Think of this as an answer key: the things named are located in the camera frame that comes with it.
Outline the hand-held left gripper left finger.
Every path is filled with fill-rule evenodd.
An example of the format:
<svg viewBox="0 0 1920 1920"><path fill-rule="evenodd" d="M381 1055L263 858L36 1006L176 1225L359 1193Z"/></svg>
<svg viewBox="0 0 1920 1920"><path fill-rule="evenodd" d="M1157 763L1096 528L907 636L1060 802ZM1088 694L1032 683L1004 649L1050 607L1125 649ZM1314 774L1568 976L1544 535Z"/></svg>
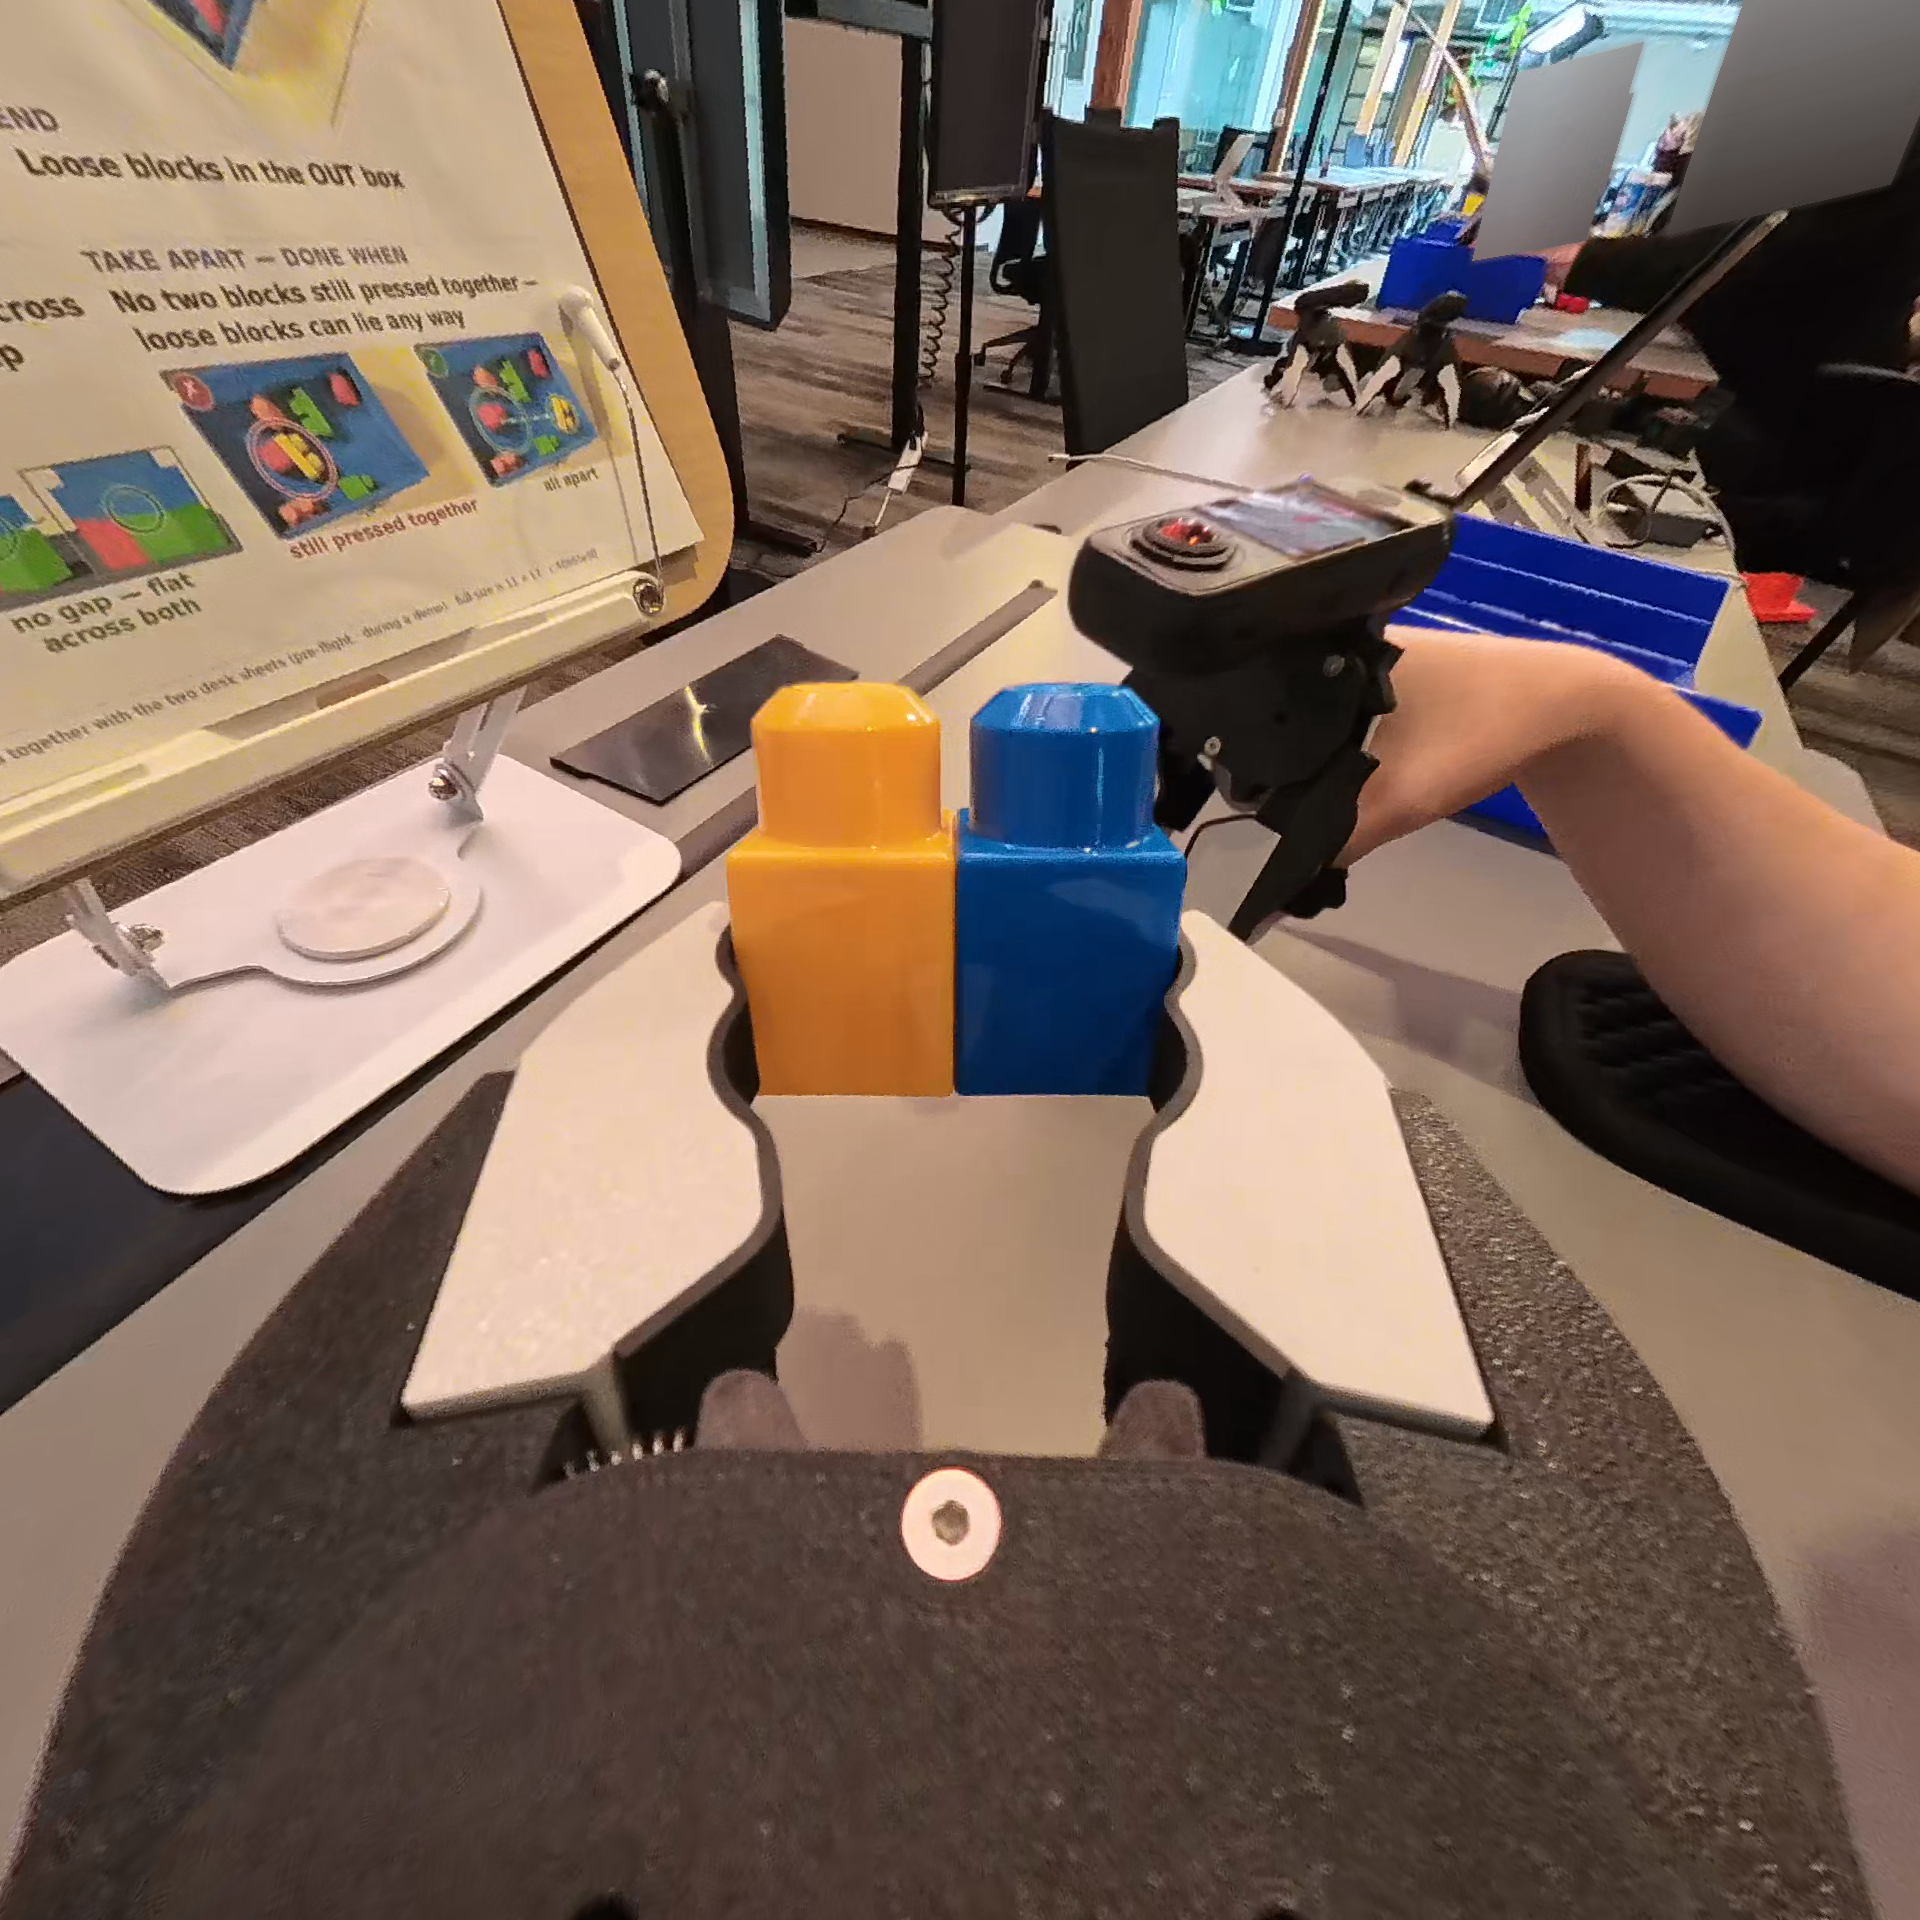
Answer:
<svg viewBox="0 0 1920 1920"><path fill-rule="evenodd" d="M599 1442L690 1428L638 1412L619 1374L783 1225L726 1059L744 1011L707 903L522 1055L400 1390L413 1422L573 1402Z"/></svg>

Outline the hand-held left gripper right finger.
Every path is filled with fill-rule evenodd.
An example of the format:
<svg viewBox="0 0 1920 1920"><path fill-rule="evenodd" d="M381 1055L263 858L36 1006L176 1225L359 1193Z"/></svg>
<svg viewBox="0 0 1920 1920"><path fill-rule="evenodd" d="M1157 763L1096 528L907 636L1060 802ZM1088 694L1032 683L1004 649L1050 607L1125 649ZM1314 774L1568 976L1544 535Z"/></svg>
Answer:
<svg viewBox="0 0 1920 1920"><path fill-rule="evenodd" d="M1382 1072L1198 913L1148 1096L1119 1195L1119 1396L1184 1383L1213 1457L1272 1468L1334 1417L1498 1435Z"/></svg>

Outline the blue plastic bin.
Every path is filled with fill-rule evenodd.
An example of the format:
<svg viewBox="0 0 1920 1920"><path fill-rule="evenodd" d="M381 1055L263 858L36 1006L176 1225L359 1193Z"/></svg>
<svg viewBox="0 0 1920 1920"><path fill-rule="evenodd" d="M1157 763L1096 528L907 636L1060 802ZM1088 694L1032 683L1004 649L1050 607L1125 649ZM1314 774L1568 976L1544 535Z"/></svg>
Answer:
<svg viewBox="0 0 1920 1920"><path fill-rule="evenodd" d="M1749 752L1760 712L1696 683L1728 600L1730 586L1707 571L1459 514L1445 564L1388 632L1563 643L1614 659L1668 687Z"/></svg>

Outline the blue one-stud block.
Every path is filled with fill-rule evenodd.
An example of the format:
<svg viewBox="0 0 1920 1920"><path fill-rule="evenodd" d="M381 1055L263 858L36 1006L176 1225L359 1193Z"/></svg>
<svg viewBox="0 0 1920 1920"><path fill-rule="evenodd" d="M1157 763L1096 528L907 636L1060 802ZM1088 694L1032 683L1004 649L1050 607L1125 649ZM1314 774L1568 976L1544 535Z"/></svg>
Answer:
<svg viewBox="0 0 1920 1920"><path fill-rule="evenodd" d="M1013 687L974 713L956 828L959 1096L1148 1091L1186 886L1155 817L1158 743L1127 687Z"/></svg>

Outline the yellow one-stud block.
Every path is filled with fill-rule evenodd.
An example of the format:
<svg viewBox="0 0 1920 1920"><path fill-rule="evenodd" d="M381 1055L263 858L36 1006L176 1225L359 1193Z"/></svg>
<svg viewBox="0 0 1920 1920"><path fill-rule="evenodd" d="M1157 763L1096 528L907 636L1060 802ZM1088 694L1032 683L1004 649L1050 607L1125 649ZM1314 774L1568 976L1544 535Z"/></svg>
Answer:
<svg viewBox="0 0 1920 1920"><path fill-rule="evenodd" d="M781 689L751 720L756 825L726 855L758 1091L952 1092L943 736L898 683Z"/></svg>

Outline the grey desk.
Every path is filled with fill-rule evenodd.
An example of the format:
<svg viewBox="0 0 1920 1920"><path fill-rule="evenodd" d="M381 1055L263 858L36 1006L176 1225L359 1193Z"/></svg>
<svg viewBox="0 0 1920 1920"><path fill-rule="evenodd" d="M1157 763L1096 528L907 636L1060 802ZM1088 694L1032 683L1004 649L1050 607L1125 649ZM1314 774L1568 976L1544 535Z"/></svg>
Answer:
<svg viewBox="0 0 1920 1920"><path fill-rule="evenodd" d="M988 630L1019 562L1052 578L1066 538L1301 472L1447 473L1464 455L1330 415L1269 415L1258 375L1080 465L983 532L940 514L523 712L504 754L547 770L575 736L781 632L850 664L935 674L946 804L970 793L967 724L1004 683L1112 665L1055 608ZM518 1057L600 976L725 894L698 872L751 787L743 760L662 818L684 882L461 1049ZM1427 1098L1616 1319L1691 1428L1754 1545L1829 1722L1855 1856L1880 1916L1916 1916L1917 1307L1598 1160L1534 1102L1518 1062L1525 980L1614 936L1544 849L1434 823L1357 865L1348 903L1278 923L1258 954L1320 1002L1396 1089ZM796 1183L803 1319L781 1361L796 1411L859 1444L1080 1449L1096 1396L1096 1248L1122 1107L956 1102L888 1138L880 1108L774 1114ZM154 1307L4 1411L3 1835L11 1860L64 1681L112 1564L208 1392L282 1299L214 1283Z"/></svg>

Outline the person's right hand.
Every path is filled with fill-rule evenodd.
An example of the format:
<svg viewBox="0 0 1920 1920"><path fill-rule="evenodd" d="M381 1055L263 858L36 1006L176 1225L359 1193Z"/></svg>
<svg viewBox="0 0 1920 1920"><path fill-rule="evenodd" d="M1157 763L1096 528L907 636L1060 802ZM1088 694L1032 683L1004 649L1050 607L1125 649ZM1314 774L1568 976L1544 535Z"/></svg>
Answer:
<svg viewBox="0 0 1920 1920"><path fill-rule="evenodd" d="M1504 787L1528 754L1532 674L1543 664L1522 641L1388 627L1399 649L1394 705L1367 752L1357 823L1339 866L1443 823Z"/></svg>

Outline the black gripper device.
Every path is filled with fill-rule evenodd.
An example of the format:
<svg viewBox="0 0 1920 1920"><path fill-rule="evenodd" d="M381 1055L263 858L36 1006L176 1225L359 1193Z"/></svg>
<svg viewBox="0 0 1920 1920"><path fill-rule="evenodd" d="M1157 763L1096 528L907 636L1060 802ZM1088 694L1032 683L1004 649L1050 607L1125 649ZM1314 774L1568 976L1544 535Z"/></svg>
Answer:
<svg viewBox="0 0 1920 1920"><path fill-rule="evenodd" d="M1381 367L1362 379L1354 403L1356 416L1413 406L1443 427L1459 425L1461 354L1453 324L1468 307L1469 299L1462 292L1445 292L1427 303Z"/></svg>
<svg viewBox="0 0 1920 1920"><path fill-rule="evenodd" d="M1360 406L1354 353L1338 321L1368 298L1365 279L1342 279L1298 292L1288 348L1263 377L1263 395L1278 407L1303 401L1339 401L1348 409Z"/></svg>

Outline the white board stand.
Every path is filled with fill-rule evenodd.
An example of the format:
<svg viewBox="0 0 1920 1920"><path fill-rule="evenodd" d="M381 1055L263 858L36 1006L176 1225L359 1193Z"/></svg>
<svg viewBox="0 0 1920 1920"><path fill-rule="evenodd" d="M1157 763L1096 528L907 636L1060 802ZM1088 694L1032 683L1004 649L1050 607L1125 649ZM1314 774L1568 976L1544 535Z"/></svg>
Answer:
<svg viewBox="0 0 1920 1920"><path fill-rule="evenodd" d="M4 963L4 1078L160 1193L226 1193L586 955L680 854L507 758L514 708L122 908L96 872L237 801L264 736L180 735L6 801L4 906L48 882L61 928Z"/></svg>

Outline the row of blue bins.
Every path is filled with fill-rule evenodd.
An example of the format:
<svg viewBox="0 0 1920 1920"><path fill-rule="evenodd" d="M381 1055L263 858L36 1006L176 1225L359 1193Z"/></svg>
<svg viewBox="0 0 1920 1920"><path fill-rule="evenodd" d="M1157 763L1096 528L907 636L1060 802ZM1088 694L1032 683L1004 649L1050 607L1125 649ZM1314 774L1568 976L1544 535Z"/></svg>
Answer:
<svg viewBox="0 0 1920 1920"><path fill-rule="evenodd" d="M1445 296L1464 298L1462 319L1512 328L1544 289L1543 256L1476 256L1459 223L1394 240L1376 291L1382 312L1413 314Z"/></svg>

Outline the tilted board stand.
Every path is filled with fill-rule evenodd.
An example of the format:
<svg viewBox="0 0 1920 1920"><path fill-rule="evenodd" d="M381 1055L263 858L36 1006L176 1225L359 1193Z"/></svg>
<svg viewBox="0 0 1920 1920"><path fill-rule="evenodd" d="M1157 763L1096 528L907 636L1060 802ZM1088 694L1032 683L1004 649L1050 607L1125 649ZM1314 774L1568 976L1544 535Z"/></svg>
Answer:
<svg viewBox="0 0 1920 1920"><path fill-rule="evenodd" d="M1551 388L1547 406L1534 409L1518 425L1509 427L1488 448L1464 462L1450 487L1437 487L1427 481L1408 483L1408 492L1422 497L1452 512L1464 512L1493 498L1504 483L1518 473L1534 452L1547 444L1563 425L1568 425L1582 407L1595 401L1616 375L1634 372L1642 353L1651 348L1672 323L1680 323L1688 310L1704 298L1718 282L1726 279L1747 256L1750 256L1778 226L1787 223L1789 214L1773 210L1739 223L1715 251L1704 255L1696 267L1682 276L1634 328L1620 337L1598 361L1592 361L1578 377L1568 377Z"/></svg>

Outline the black monitor on pole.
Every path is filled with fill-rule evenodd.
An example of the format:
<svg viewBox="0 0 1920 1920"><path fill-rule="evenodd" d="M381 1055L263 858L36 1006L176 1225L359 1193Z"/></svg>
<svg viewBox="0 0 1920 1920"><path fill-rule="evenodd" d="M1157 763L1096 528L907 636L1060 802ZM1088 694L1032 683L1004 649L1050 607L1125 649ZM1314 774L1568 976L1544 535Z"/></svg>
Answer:
<svg viewBox="0 0 1920 1920"><path fill-rule="evenodd" d="M895 273L891 422L885 438L844 432L847 446L887 448L887 490L904 492L925 465L946 470L951 504L970 492L974 263L980 217L1019 200L1032 176L1050 7L1038 3L838 3L815 18L898 46ZM958 298L951 450L928 452L924 415L924 226L958 219L951 291Z"/></svg>

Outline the wooden display board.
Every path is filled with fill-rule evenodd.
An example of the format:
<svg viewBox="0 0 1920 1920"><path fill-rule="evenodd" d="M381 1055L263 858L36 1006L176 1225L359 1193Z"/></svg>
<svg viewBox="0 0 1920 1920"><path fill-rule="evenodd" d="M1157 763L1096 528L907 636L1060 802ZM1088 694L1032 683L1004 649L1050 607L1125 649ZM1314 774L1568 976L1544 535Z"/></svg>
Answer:
<svg viewBox="0 0 1920 1920"><path fill-rule="evenodd" d="M615 619L615 638L653 641L707 614L726 577L735 532L728 465L575 4L502 3L499 10L592 287L700 523L700 542L662 564L662 610L643 616L628 604Z"/></svg>

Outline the glass panel stand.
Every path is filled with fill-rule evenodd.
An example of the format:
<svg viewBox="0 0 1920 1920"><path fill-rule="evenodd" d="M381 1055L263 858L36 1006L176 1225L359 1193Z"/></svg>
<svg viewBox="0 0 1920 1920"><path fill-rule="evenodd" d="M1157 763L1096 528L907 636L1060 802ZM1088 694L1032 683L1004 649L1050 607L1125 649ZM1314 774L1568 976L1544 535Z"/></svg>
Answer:
<svg viewBox="0 0 1920 1920"><path fill-rule="evenodd" d="M780 3L608 4L639 202L680 307L778 329L790 303Z"/></svg>

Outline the printed instruction sheet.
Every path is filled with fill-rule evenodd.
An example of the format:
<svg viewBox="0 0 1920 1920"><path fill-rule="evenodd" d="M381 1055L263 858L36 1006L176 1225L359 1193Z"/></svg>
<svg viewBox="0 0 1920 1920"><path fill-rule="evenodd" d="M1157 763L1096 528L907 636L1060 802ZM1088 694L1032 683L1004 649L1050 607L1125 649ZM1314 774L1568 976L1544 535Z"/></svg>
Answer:
<svg viewBox="0 0 1920 1920"><path fill-rule="evenodd" d="M698 547L500 4L4 3L3 123L4 801Z"/></svg>

